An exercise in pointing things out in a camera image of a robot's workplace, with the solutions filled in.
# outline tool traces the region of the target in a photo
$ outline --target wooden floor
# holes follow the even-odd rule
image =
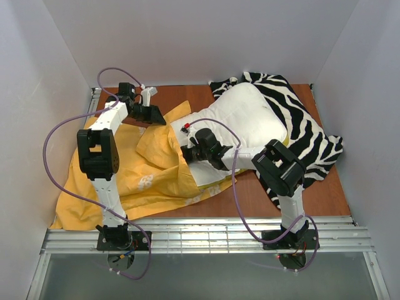
[[[305,105],[311,116],[321,126],[321,120],[314,102],[313,95],[307,84],[293,84],[295,93]],[[113,93],[116,88],[109,88]],[[160,86],[158,93],[151,98],[151,103],[158,105],[166,114],[179,103],[188,100],[192,111],[200,111],[214,102],[209,86]],[[107,95],[102,92],[98,109],[104,107]],[[127,118],[124,123],[144,126],[147,124]],[[247,217],[278,217],[279,210],[268,199],[256,175],[245,172],[237,176],[237,195],[241,209]],[[333,167],[324,181],[317,181],[303,192],[304,209],[312,216],[349,216],[350,210],[344,197],[343,189],[336,168]],[[175,211],[155,214],[154,217],[190,218],[190,217],[237,217],[232,188],[205,201],[186,206]]]

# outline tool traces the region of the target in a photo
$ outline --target yellow cloth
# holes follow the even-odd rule
[[[203,190],[197,187],[169,125],[190,113],[191,108],[186,101],[164,116],[166,126],[149,126],[144,130],[122,124],[117,130],[115,141],[120,159],[117,186],[122,207],[129,219],[181,208],[210,198],[231,185],[231,180],[227,179]],[[89,119],[85,128],[95,120]],[[79,168],[76,150],[65,188],[97,200],[93,185]],[[62,192],[57,202],[56,220],[51,228],[92,230],[102,223],[100,207]]]

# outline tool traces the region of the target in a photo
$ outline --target white pillow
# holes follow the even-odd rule
[[[266,145],[270,140],[284,142],[287,131],[282,122],[251,83],[237,84],[222,94],[208,108],[194,112],[171,123],[181,146],[188,145],[188,137],[181,132],[182,126],[201,118],[211,118],[224,123],[239,136],[243,148]],[[201,121],[194,129],[209,128],[217,140],[225,146],[236,146],[235,137],[221,125],[211,121]],[[199,187],[225,179],[230,171],[214,169],[208,161],[192,162],[189,165],[192,176]]]

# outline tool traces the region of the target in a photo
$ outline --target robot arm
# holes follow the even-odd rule
[[[189,128],[184,126],[182,132],[188,134]],[[193,147],[181,147],[188,163],[207,160],[216,169],[232,169],[236,150],[232,146],[221,145],[210,129],[196,131],[190,141]],[[260,177],[278,195],[282,231],[296,218],[304,215],[302,191],[306,168],[281,142],[272,140],[265,146],[239,149],[236,168],[257,170]],[[290,238],[298,243],[307,230],[308,221],[303,217],[291,229]]]
[[[119,169],[119,156],[114,135],[122,121],[128,116],[145,123],[165,125],[166,122],[157,106],[150,105],[150,97],[157,93],[155,87],[144,88],[140,94],[141,103],[134,102],[134,86],[122,82],[117,96],[119,102],[110,110],[103,112],[88,129],[77,133],[79,167],[92,182],[98,201],[116,213],[125,216],[119,199],[116,173]],[[106,107],[115,104],[109,97]],[[130,242],[128,225],[108,210],[102,212],[103,227],[97,226],[107,242],[124,249]]]

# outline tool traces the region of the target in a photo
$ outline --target black and white striped cloth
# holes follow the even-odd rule
[[[289,134],[287,147],[307,167],[304,188],[308,188],[314,181],[323,180],[343,152],[343,138],[325,135],[282,76],[244,72],[240,81],[251,83],[258,88],[276,116],[285,125]],[[221,82],[209,82],[215,100],[238,82],[235,77]],[[268,188],[262,178],[260,183],[271,201],[279,208],[276,194]]]

